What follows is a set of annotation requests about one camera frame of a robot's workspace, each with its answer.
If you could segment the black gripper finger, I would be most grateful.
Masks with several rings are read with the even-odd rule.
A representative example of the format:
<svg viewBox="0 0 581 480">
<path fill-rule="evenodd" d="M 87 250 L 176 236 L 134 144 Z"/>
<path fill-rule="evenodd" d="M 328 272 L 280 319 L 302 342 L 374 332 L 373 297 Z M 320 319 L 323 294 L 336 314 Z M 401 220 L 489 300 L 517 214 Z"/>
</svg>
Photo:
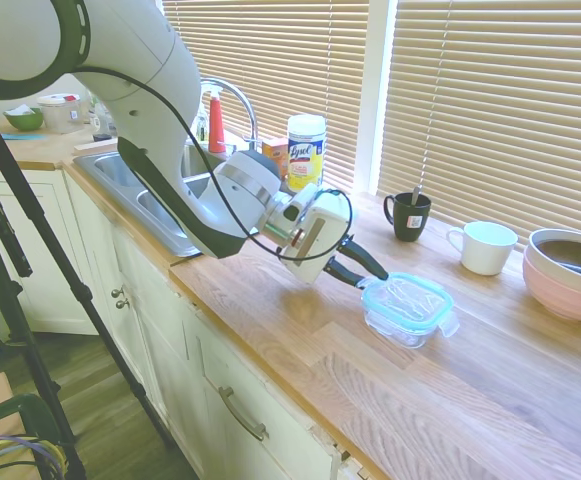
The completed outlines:
<svg viewBox="0 0 581 480">
<path fill-rule="evenodd" d="M 358 288 L 359 283 L 364 280 L 364 277 L 349 270 L 340 262 L 338 262 L 335 258 L 331 258 L 323 268 L 323 271 L 336 280 L 352 286 L 354 288 Z"/>
<path fill-rule="evenodd" d="M 361 265 L 371 275 L 379 279 L 389 277 L 386 269 L 367 250 L 356 243 L 352 235 L 339 245 L 339 252 Z"/>
</svg>

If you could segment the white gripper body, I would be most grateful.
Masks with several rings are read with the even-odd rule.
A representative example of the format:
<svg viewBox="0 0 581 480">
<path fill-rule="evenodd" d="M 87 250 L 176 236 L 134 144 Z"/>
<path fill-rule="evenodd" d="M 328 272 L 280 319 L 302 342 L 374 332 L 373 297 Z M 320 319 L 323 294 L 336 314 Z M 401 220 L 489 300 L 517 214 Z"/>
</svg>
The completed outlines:
<svg viewBox="0 0 581 480">
<path fill-rule="evenodd" d="M 277 243 L 299 280 L 313 283 L 349 227 L 351 207 L 340 191 L 277 193 Z"/>
</svg>

